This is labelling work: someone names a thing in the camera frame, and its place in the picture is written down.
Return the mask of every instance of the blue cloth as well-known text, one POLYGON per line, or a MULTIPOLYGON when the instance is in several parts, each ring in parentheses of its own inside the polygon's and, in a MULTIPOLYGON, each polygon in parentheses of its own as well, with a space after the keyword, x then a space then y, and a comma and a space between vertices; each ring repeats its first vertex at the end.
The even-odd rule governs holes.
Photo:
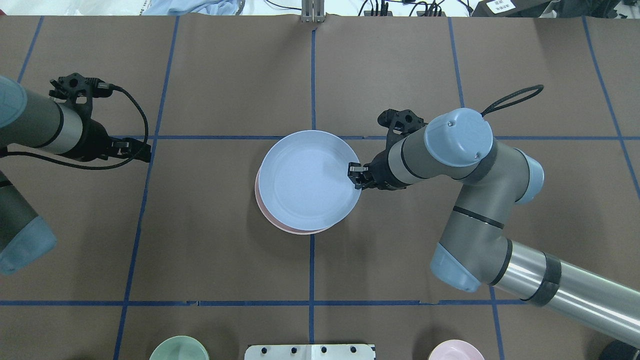
POLYGON ((240 0, 153 0, 142 15, 233 15, 238 10, 239 2, 240 0))

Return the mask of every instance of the blue joint cap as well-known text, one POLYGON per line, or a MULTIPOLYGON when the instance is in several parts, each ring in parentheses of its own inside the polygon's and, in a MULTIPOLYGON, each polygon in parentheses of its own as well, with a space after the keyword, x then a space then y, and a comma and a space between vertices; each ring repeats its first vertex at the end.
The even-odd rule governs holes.
POLYGON ((0 129, 16 121, 27 106, 27 92, 22 85, 0 76, 0 129))
POLYGON ((451 255, 440 243, 431 260, 431 272, 438 279, 458 290, 475 293, 481 282, 467 268, 451 255))
POLYGON ((542 169, 542 165, 538 163, 534 158, 526 155, 524 151, 516 149, 527 160, 527 166, 529 166, 529 185, 527 185, 524 195, 516 201, 516 204, 526 204, 532 201, 533 198, 542 190, 542 186, 545 183, 545 171, 542 169))
POLYGON ((479 112, 460 108, 433 119, 424 132, 424 144, 444 165, 467 167, 489 153, 493 131, 479 112))
POLYGON ((56 246, 56 236, 42 217, 35 217, 0 252, 0 272, 10 275, 56 246))

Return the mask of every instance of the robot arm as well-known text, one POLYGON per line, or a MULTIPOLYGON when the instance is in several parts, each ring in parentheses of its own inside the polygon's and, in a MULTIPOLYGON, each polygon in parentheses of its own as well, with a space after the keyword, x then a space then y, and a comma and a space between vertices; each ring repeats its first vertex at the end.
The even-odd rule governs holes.
POLYGON ((408 110, 387 110, 387 148, 361 166, 349 164, 357 188, 397 190, 438 175, 463 183, 437 245, 431 271, 457 289, 481 283, 547 306, 640 347, 640 293, 504 237, 514 204, 541 190, 541 165, 493 137, 475 110, 460 108, 428 125, 408 110))
MULTIPOLYGON (((71 74, 52 80, 55 90, 49 95, 66 100, 54 102, 33 93, 15 81, 0 76, 0 158, 26 154, 77 168, 102 170, 114 168, 133 159, 150 161, 150 146, 133 138, 117 139, 91 119, 93 98, 109 97, 118 90, 132 97, 122 88, 97 78, 71 74), (79 97, 86 98, 83 104, 79 97), (38 154, 8 152, 7 145, 17 143, 77 161, 109 157, 126 159, 108 167, 85 167, 49 159, 38 154)), ((148 133, 147 121, 145 133, 148 133)), ((56 237, 44 219, 22 197, 20 192, 0 171, 0 272, 12 274, 53 249, 56 237)))

